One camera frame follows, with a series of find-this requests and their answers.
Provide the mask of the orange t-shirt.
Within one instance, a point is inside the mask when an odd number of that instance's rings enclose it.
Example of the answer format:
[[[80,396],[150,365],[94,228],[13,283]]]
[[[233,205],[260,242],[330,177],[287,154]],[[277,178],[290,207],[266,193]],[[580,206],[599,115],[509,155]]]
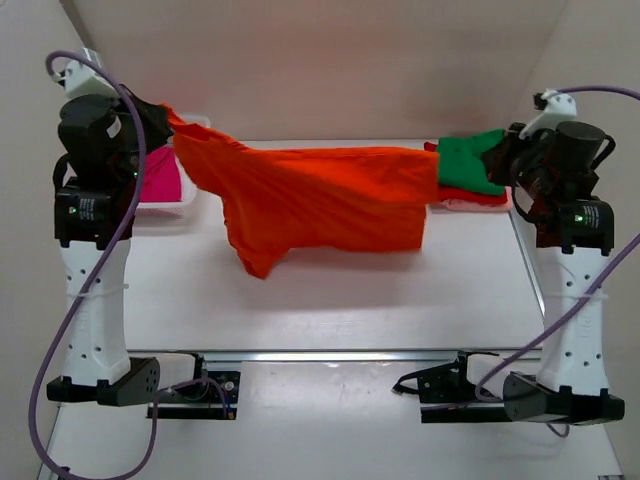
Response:
[[[291,250],[413,252],[438,199],[439,156],[402,147],[256,149],[168,112],[173,147],[222,201],[229,244],[260,279]]]

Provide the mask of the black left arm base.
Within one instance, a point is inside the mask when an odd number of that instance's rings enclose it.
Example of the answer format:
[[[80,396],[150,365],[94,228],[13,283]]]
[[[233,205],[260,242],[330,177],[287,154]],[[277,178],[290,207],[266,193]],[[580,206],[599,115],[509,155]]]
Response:
[[[241,372],[208,362],[201,353],[157,354],[148,390],[150,419],[235,420]]]

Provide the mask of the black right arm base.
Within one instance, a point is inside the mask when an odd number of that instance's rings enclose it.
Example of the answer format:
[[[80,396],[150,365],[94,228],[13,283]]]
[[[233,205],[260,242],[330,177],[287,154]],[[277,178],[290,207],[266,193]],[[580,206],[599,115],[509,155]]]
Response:
[[[509,423],[501,404],[480,404],[475,385],[467,379],[470,360],[495,353],[462,350],[449,363],[410,372],[401,376],[392,387],[398,395],[414,395],[420,402],[423,424]]]

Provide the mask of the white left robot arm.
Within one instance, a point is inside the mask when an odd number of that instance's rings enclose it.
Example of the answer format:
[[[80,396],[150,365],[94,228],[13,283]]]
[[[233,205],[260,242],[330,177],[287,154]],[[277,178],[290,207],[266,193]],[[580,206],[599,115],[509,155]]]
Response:
[[[157,362],[126,349],[124,273],[140,161],[171,135],[167,110],[130,90],[83,95],[60,110],[66,152],[53,172],[54,237],[72,320],[62,373],[46,387],[51,401],[124,406],[154,392]]]

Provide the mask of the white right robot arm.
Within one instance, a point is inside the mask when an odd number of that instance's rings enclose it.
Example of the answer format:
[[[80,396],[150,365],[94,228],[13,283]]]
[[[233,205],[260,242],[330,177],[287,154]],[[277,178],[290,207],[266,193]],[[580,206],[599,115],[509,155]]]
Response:
[[[470,365],[448,376],[449,391],[471,400],[482,390],[500,397],[512,421],[591,425],[618,421],[625,403],[609,391],[602,350],[602,276],[610,272],[614,212],[593,193],[597,167],[616,147],[600,128],[562,121],[528,133],[512,124],[483,163],[494,184],[522,189],[531,199],[519,216],[535,228],[540,254],[544,331],[539,370],[496,368],[492,387]]]

